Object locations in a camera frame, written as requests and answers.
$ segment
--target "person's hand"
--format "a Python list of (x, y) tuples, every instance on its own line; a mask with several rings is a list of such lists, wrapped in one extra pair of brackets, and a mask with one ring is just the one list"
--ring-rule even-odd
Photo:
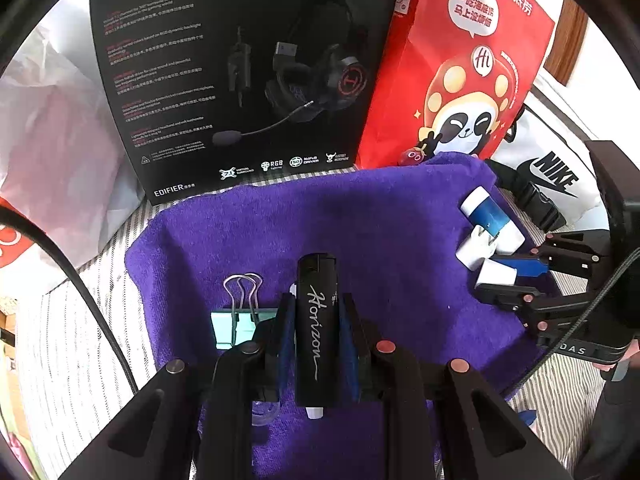
[[(620, 360), (624, 361), (626, 359), (631, 359), (634, 355), (638, 354), (639, 352), (640, 352), (640, 348), (638, 347), (638, 339), (634, 339), (631, 345), (629, 345), (628, 350)], [(595, 366), (598, 370), (604, 370), (605, 372), (608, 372), (615, 365), (599, 365), (599, 364), (593, 363), (593, 366)]]

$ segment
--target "black box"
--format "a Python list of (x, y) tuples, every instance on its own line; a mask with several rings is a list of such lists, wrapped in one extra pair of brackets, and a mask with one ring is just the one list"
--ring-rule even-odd
[(91, 0), (106, 94), (149, 200), (352, 166), (394, 2)]

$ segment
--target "striped fabric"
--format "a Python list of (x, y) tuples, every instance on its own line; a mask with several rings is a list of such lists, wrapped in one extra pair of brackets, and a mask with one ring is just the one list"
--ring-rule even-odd
[[(80, 271), (140, 387), (156, 373), (156, 366), (142, 300), (127, 274), (124, 254), (149, 220), (170, 205), (143, 202), (102, 254)], [(526, 218), (521, 219), (534, 239), (542, 242), (542, 233)], [(584, 290), (584, 280), (564, 276), (558, 281), (565, 294)], [(69, 282), (41, 301), (21, 303), (17, 332), (17, 365), (27, 422), (44, 471), (54, 480), (130, 400), (131, 392), (110, 346)], [(511, 405), (517, 410), (538, 410), (542, 440), (572, 468), (601, 389), (602, 381), (590, 364), (554, 356), (513, 397)]]

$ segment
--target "white cap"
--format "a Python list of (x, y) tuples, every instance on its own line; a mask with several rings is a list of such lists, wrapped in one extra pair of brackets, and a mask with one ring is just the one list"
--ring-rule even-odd
[(311, 420), (316, 420), (318, 418), (322, 418), (322, 414), (324, 412), (324, 408), (305, 408), (306, 416)]
[(465, 201), (460, 206), (460, 210), (467, 218), (469, 218), (469, 215), (476, 210), (476, 207), (478, 207), (487, 198), (489, 198), (487, 190), (482, 186), (478, 186), (468, 197), (465, 198)]
[(456, 251), (459, 259), (469, 270), (476, 270), (482, 262), (491, 258), (496, 249), (497, 241), (482, 226), (475, 226), (468, 238), (462, 242)]
[(513, 254), (524, 243), (524, 235), (520, 232), (516, 224), (513, 223), (513, 220), (510, 220), (508, 224), (500, 229), (495, 240), (497, 242), (495, 248), (496, 253)]
[(492, 285), (513, 285), (516, 282), (518, 271), (493, 260), (485, 260), (480, 269), (476, 286), (483, 283)]

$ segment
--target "purple towel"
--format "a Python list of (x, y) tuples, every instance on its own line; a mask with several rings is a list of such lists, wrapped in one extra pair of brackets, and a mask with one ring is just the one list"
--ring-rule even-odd
[[(483, 162), (441, 153), (410, 168), (236, 187), (161, 212), (126, 255), (156, 365), (216, 354), (209, 314), (228, 305), (228, 275), (257, 272), (264, 277), (260, 306), (277, 306), (299, 257), (329, 252), (340, 288), (353, 293), (360, 316), (385, 338), (428, 362), (464, 358), (504, 390), (540, 352), (516, 316), (471, 295), (476, 273), (455, 257), (472, 228), (459, 205), (477, 186), (514, 218), (494, 182)], [(262, 478), (382, 477), (379, 405), (307, 420), (289, 390), (279, 418), (257, 430), (254, 463)]]

